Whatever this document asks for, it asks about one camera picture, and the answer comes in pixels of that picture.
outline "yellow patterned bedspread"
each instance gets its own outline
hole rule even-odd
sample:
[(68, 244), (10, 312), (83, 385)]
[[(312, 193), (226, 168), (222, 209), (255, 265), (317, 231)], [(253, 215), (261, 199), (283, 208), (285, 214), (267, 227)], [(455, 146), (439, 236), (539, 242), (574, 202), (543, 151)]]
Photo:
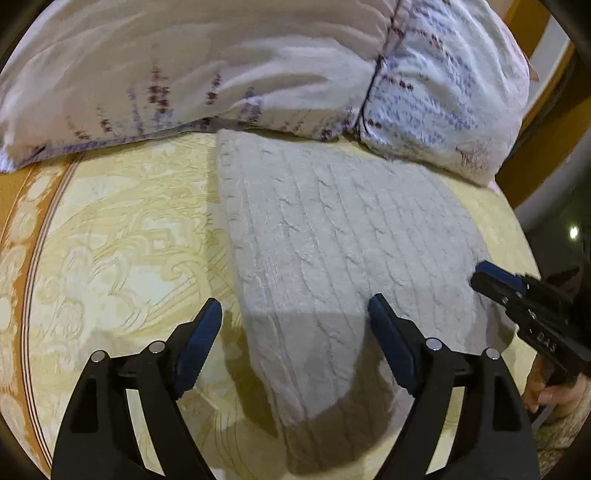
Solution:
[[(347, 140), (335, 148), (360, 150)], [(478, 224), (493, 261), (537, 274), (505, 198), (441, 177)], [(222, 330), (180, 410), (218, 479), (293, 477), (249, 365), (214, 135), (33, 165), (0, 176), (0, 195), (0, 411), (41, 470), (49, 474), (61, 417), (94, 350), (137, 353), (216, 297), (225, 309)], [(522, 388), (532, 350), (515, 338), (504, 358)], [(159, 471), (139, 397), (130, 404), (142, 456)], [(458, 415), (456, 399), (432, 469), (445, 463)], [(357, 462), (316, 477), (371, 479), (393, 442), (385, 439)]]

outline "floral pillowcase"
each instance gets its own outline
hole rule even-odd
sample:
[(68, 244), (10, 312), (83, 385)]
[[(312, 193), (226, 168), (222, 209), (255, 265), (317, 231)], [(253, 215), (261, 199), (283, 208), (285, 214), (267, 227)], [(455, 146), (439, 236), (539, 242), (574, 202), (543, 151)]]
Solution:
[(0, 171), (253, 125), (329, 140), (355, 123), (397, 0), (63, 0), (0, 74)]
[(485, 186), (517, 139), (529, 86), (526, 58), (486, 0), (402, 0), (356, 131), (381, 156)]

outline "gray knit fabric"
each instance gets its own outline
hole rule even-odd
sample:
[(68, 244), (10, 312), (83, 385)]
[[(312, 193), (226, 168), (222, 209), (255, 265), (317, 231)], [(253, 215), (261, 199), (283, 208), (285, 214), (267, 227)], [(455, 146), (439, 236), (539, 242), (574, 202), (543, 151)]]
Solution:
[(290, 471), (348, 463), (408, 414), (369, 329), (373, 294), (452, 349), (506, 347), (500, 310), (469, 285), (482, 237), (429, 169), (233, 131), (218, 168), (251, 362)]

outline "blue gripper pad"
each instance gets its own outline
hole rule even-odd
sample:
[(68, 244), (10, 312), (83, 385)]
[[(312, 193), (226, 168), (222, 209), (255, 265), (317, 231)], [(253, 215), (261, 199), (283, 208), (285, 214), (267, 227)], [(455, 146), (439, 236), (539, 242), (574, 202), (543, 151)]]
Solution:
[(520, 292), (522, 295), (525, 295), (527, 293), (527, 289), (525, 288), (525, 285), (523, 285), (523, 282), (521, 281), (521, 279), (519, 279), (519, 277), (510, 274), (509, 272), (497, 267), (496, 265), (493, 265), (490, 262), (480, 262), (476, 266), (476, 272), (486, 273), (487, 275), (490, 275), (496, 280), (504, 283), (509, 288)]
[(222, 305), (216, 300), (203, 312), (197, 328), (178, 356), (174, 381), (177, 398), (195, 385), (221, 326)]
[(418, 387), (414, 358), (394, 319), (376, 297), (369, 300), (368, 313), (372, 331), (382, 347), (396, 383), (412, 394)]

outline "white pillow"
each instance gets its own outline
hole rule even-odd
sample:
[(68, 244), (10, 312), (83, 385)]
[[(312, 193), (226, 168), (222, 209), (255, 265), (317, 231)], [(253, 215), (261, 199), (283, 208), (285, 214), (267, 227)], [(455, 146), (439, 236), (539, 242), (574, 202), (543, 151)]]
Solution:
[(237, 122), (338, 135), (396, 4), (56, 0), (0, 74), (0, 169)]
[(401, 0), (357, 125), (386, 158), (487, 185), (525, 114), (529, 67), (486, 0)]

